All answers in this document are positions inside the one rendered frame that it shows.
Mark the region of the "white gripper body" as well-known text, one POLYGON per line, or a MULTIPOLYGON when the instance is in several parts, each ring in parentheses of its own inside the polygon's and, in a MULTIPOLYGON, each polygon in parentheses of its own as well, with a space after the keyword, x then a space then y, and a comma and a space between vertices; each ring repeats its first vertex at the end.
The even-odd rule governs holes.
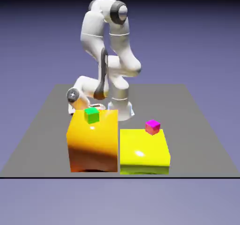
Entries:
MULTIPOLYGON (((90 104, 90 108, 91 108, 91 107, 96 108, 96 109, 98 109, 98 110, 104 110, 104 109, 106 109, 105 105, 99 104, 99 103, 97 103, 97 104, 90 104)), ((75 112, 75 109, 69 104, 69 105, 68 105, 68 114, 69 114, 69 115, 73 115, 74 112, 75 112)))

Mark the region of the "small green cube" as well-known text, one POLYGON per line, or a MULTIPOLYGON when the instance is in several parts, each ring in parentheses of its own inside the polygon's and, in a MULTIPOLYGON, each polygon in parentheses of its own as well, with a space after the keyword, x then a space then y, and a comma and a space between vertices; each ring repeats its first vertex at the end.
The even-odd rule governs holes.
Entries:
POLYGON ((99 110, 95 107, 84 110, 84 119, 88 124, 99 122, 99 110))

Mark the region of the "small magenta cube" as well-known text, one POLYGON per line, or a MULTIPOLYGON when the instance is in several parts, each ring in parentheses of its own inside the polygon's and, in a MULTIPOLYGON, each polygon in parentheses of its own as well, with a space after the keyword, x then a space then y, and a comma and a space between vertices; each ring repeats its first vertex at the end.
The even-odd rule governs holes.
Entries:
POLYGON ((145 131, 151 135, 157 134, 160 131, 160 123, 156 120, 149 120, 145 123, 145 131))

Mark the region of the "large orange box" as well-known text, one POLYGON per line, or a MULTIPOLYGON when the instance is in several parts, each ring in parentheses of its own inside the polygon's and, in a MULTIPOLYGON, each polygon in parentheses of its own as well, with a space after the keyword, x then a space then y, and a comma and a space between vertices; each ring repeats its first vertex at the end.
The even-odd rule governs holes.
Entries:
POLYGON ((77 110, 66 137, 71 172, 118 171, 117 110, 99 110, 99 122, 92 124, 84 119, 84 110, 77 110))

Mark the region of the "large yellow box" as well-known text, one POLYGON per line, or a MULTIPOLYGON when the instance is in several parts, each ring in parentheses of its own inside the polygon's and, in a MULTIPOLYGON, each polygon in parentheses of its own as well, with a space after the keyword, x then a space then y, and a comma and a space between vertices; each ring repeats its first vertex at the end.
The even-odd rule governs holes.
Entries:
POLYGON ((144 129, 120 130, 120 174, 169 174, 170 163, 162 129, 154 135, 144 129))

